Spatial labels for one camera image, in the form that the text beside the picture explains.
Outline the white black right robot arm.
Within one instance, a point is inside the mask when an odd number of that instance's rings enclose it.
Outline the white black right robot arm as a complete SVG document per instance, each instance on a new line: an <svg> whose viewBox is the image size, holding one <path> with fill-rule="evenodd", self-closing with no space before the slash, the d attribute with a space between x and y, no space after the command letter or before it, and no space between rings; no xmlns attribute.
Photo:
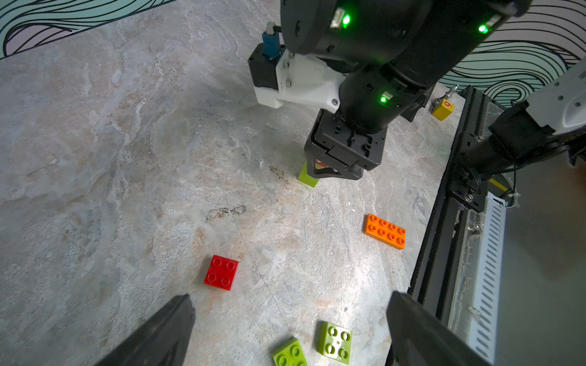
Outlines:
<svg viewBox="0 0 586 366"><path fill-rule="evenodd" d="M345 75L305 144L313 178L357 180L382 161L388 126L528 1L283 1L286 47Z"/></svg>

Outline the long green lego brick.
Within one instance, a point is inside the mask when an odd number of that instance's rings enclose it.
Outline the long green lego brick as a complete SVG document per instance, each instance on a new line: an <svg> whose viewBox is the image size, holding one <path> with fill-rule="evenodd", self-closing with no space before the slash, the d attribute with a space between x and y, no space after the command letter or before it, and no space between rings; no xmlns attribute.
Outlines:
<svg viewBox="0 0 586 366"><path fill-rule="evenodd" d="M319 179L318 178L313 178L308 174L308 165L307 163L304 163L302 166L302 170L298 175L298 181L300 181L301 183L311 187L311 188L315 188L317 183L319 183Z"/></svg>

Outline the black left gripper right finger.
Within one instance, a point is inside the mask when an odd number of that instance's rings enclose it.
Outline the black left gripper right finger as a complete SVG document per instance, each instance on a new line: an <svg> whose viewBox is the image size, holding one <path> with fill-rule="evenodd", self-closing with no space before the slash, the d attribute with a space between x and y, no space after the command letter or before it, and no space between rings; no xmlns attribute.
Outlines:
<svg viewBox="0 0 586 366"><path fill-rule="evenodd" d="M390 365L487 365L406 293L392 293L387 309Z"/></svg>

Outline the orange lego plate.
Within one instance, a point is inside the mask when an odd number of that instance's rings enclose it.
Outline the orange lego plate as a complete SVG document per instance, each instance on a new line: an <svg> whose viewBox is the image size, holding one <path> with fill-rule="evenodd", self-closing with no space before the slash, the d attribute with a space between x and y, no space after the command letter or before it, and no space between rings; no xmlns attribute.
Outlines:
<svg viewBox="0 0 586 366"><path fill-rule="evenodd" d="M406 229L371 213L366 215L363 233L398 250L403 250L406 246Z"/></svg>

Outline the red lego brick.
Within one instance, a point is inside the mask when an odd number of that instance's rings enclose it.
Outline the red lego brick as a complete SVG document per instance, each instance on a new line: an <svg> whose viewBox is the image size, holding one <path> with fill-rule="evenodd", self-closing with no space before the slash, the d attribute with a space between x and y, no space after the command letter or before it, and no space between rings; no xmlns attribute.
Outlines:
<svg viewBox="0 0 586 366"><path fill-rule="evenodd" d="M323 164L321 161L319 160L315 160L315 166L317 169L327 169L328 166Z"/></svg>
<svg viewBox="0 0 586 366"><path fill-rule="evenodd" d="M239 262L214 255L204 278L204 284L230 291L233 286Z"/></svg>

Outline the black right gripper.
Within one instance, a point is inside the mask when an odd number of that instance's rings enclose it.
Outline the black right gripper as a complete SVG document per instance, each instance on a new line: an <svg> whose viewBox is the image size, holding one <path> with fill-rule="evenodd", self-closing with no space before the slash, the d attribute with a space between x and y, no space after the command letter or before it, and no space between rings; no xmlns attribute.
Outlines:
<svg viewBox="0 0 586 366"><path fill-rule="evenodd" d="M387 130L360 134L339 115L320 109L304 147L308 174L318 179L361 179L363 172L381 164ZM315 160L328 168L317 169Z"/></svg>

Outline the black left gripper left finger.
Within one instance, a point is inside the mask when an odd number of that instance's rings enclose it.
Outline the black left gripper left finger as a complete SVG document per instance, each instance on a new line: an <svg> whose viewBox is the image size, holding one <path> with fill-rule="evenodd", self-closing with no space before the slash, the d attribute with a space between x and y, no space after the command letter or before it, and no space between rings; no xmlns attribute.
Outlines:
<svg viewBox="0 0 586 366"><path fill-rule="evenodd" d="M189 295L177 295L97 364L182 366L194 324Z"/></svg>

